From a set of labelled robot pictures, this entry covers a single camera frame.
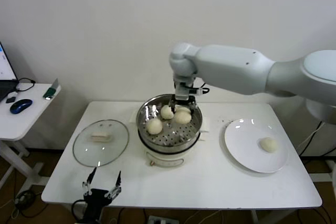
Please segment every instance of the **white plate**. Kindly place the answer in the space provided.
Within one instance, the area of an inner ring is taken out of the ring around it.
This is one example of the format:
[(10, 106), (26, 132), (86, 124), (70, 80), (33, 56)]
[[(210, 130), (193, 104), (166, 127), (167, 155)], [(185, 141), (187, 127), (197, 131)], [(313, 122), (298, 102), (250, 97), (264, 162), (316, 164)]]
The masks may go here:
[[(274, 138), (279, 148), (269, 153), (260, 146), (264, 137)], [(287, 147), (271, 125), (255, 119), (239, 119), (225, 131), (225, 144), (231, 155), (245, 167), (260, 173), (274, 173), (287, 161)]]

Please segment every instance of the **power strip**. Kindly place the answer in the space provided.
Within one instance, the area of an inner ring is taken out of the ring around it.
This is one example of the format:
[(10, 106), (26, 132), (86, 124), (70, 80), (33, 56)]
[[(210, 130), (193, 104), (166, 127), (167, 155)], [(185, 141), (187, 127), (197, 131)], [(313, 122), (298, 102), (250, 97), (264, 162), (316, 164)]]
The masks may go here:
[(150, 215), (147, 224), (179, 224), (179, 221)]

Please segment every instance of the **steamed bun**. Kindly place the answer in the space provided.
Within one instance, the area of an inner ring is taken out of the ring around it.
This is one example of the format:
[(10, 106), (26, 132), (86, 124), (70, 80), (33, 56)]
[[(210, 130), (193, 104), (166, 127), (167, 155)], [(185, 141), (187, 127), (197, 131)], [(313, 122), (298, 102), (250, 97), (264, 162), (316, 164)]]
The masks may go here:
[(176, 111), (175, 112), (178, 112), (178, 111), (185, 111), (185, 112), (188, 112), (189, 114), (191, 114), (190, 109), (188, 109), (187, 107), (184, 107), (184, 106), (176, 106)]
[(172, 108), (168, 105), (162, 107), (160, 114), (163, 119), (173, 119), (174, 113), (172, 112)]
[(266, 152), (275, 152), (278, 147), (278, 142), (271, 137), (264, 137), (260, 140), (260, 146), (263, 148)]
[(177, 111), (174, 115), (174, 120), (179, 124), (188, 124), (191, 121), (191, 115), (186, 111)]
[(146, 123), (146, 129), (149, 134), (157, 135), (162, 131), (163, 124), (160, 119), (153, 118)]

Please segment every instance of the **laptop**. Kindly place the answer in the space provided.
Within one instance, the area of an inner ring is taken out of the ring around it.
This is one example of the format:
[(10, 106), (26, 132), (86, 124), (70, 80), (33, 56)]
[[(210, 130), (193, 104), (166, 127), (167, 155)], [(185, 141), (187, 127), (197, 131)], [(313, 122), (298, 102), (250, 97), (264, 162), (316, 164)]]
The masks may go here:
[(0, 102), (15, 90), (17, 77), (0, 42)]

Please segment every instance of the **laptop screen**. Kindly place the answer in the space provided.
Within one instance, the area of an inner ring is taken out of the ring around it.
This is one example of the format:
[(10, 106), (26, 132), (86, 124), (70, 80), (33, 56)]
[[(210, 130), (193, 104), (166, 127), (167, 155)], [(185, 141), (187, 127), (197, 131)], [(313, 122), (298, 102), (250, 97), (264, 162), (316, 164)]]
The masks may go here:
[(16, 80), (14, 71), (12, 70), (11, 64), (9, 63), (5, 51), (0, 43), (0, 80)]

